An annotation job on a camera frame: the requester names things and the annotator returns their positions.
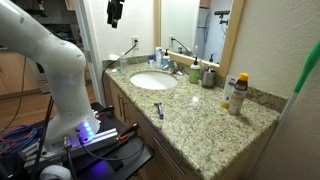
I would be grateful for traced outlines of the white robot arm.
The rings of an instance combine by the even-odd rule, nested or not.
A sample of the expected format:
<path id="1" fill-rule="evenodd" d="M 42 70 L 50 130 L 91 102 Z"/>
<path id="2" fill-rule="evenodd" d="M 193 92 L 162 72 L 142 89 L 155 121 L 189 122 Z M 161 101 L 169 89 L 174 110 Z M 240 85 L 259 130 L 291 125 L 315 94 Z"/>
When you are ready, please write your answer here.
<path id="1" fill-rule="evenodd" d="M 86 58 L 74 44 L 48 31 L 11 0 L 0 0 L 0 44 L 41 64 L 57 107 L 48 124 L 44 148 L 57 151 L 65 135 L 90 140 L 100 128 L 92 113 L 84 70 Z"/>

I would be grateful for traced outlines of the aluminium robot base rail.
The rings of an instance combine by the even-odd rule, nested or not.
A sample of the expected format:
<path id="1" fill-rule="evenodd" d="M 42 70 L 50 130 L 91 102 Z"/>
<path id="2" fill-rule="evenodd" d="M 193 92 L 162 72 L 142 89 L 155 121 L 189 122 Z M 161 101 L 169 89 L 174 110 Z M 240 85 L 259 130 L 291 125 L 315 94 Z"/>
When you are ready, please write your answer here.
<path id="1" fill-rule="evenodd" d="M 118 141 L 118 132 L 115 128 L 96 134 L 91 141 L 84 141 L 84 146 L 90 150 L 95 151 L 101 148 L 112 145 Z M 71 148 L 71 157 L 76 158 L 84 155 L 86 151 L 79 144 L 79 140 L 75 139 L 77 145 L 73 145 Z M 38 144 L 34 143 L 24 150 L 20 151 L 18 155 L 24 160 L 24 167 L 30 169 L 34 166 L 36 160 L 36 149 Z M 45 155 L 40 155 L 38 165 L 45 166 L 52 162 L 63 161 L 67 158 L 66 151 L 63 146 L 59 146 L 57 151 L 49 152 L 45 151 Z"/>

